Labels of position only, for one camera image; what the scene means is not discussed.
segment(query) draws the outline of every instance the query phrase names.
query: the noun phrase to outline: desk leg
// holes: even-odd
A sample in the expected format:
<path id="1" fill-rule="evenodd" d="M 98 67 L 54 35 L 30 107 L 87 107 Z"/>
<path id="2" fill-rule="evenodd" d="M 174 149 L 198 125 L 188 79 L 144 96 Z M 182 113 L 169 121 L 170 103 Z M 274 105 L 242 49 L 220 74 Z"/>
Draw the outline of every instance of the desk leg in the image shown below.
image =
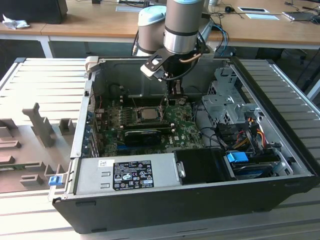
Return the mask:
<path id="1" fill-rule="evenodd" d="M 318 82 L 313 86 L 310 92 L 307 94 L 307 97 L 313 101 L 315 97 L 320 93 L 320 79 Z"/>
<path id="2" fill-rule="evenodd" d="M 55 57 L 55 53 L 52 50 L 50 39 L 48 36 L 38 36 L 37 40 L 41 43 L 42 50 L 47 59 L 53 59 Z"/>

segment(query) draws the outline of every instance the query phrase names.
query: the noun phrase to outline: white sticker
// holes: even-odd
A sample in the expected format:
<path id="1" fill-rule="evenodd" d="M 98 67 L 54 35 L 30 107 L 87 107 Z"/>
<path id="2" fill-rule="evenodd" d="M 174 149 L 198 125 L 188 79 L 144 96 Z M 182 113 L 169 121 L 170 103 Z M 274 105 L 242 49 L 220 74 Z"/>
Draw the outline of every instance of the white sticker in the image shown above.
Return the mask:
<path id="1" fill-rule="evenodd" d="M 153 180 L 144 180 L 143 183 L 144 184 L 152 184 L 154 181 Z"/>
<path id="2" fill-rule="evenodd" d="M 98 167 L 103 168 L 103 167 L 112 167 L 115 163 L 114 159 L 107 159 L 107 160 L 99 160 L 98 162 Z"/>
<path id="3" fill-rule="evenodd" d="M 0 168 L 0 171 L 12 171 L 12 170 L 15 170 L 13 167 L 3 167 L 3 168 Z"/>

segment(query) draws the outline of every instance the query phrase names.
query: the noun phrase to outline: red wire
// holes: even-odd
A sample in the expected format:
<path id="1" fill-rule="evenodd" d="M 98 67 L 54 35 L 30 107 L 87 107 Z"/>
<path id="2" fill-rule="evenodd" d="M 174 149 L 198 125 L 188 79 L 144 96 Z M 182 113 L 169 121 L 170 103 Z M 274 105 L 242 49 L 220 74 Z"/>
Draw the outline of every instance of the red wire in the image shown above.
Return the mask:
<path id="1" fill-rule="evenodd" d="M 238 135 L 236 136 L 236 143 L 238 143 L 238 141 L 239 141 L 239 135 L 240 134 L 242 134 L 242 133 L 244 133 L 245 131 L 240 131 L 239 133 L 238 133 Z"/>

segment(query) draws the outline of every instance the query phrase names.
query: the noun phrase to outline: yellow wire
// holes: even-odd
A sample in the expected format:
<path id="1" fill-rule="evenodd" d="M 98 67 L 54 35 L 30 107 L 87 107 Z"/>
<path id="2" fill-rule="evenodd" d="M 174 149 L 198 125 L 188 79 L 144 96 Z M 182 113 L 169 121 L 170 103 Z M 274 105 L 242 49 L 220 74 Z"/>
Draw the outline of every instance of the yellow wire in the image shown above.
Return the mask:
<path id="1" fill-rule="evenodd" d="M 249 139 L 246 138 L 245 140 L 243 140 L 242 142 L 240 142 L 240 143 L 239 143 L 237 146 L 235 146 L 234 148 L 237 149 L 237 148 L 241 147 L 242 145 L 244 145 L 245 143 L 247 143 L 248 140 L 249 140 Z"/>

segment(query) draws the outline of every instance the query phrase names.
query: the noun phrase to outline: barcode sticker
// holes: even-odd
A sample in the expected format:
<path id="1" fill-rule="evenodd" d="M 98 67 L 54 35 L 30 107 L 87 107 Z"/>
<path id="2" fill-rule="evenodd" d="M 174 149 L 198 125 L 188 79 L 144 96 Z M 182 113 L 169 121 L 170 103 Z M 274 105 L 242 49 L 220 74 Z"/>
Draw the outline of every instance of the barcode sticker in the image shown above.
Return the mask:
<path id="1" fill-rule="evenodd" d="M 113 167 L 115 163 L 114 159 L 104 159 L 104 160 L 99 160 L 98 162 L 98 167 L 103 168 L 103 167 Z"/>

